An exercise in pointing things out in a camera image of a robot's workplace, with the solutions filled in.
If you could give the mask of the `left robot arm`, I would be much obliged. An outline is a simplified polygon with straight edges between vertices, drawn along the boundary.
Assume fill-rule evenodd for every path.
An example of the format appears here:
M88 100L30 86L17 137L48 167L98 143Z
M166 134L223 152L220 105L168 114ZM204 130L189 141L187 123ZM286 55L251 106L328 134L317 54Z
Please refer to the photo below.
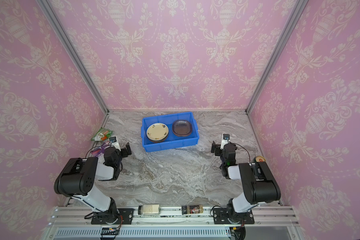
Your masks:
M129 143L124 148L113 143L105 148L102 160L97 157L71 158L55 180L54 191L88 206L92 212L84 219L91 220L91 224L122 225L123 215L115 200L98 189L95 180L116 181L123 169L122 160L131 154Z

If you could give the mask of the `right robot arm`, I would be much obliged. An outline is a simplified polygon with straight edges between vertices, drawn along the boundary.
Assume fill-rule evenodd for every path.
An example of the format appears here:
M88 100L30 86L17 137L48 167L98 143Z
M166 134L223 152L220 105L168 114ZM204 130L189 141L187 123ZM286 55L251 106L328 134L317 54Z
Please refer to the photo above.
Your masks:
M221 144L212 143L211 153L221 160L220 169L223 177L229 180L240 180L242 192L230 199L226 207L226 216L233 223L250 223L248 218L252 209L263 204L281 199L281 190L266 160L255 157L248 163L236 162L237 145L229 140Z

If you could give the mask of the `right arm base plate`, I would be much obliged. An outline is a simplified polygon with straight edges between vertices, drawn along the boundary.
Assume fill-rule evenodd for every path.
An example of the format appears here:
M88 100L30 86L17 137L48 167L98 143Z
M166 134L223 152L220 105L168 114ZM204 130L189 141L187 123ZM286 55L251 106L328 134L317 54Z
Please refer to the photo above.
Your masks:
M236 213L220 206L214 206L210 210L215 225L253 225L255 223L252 211Z

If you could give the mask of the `cream round plate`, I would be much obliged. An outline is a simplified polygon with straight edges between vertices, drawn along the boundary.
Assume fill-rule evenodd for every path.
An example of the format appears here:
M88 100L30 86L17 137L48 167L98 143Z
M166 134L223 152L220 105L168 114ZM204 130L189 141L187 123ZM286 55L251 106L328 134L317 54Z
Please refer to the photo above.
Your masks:
M146 136L152 142L162 142L169 135L169 128L163 123L155 123L147 128Z

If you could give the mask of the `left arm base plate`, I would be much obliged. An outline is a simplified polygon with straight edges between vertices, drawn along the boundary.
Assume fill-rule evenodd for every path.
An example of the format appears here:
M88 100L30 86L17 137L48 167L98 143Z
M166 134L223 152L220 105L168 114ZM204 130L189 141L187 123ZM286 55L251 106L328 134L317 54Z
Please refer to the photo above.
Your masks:
M92 225L131 225L134 217L134 209L121 208L117 213L93 212Z

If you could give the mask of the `brown tinted glass plate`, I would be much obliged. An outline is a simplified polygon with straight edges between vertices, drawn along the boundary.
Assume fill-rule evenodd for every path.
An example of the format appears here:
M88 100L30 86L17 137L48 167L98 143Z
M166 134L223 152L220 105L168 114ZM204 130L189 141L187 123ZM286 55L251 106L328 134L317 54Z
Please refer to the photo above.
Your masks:
M188 137L193 132L193 127L189 121L176 120L172 124L172 131L177 137Z

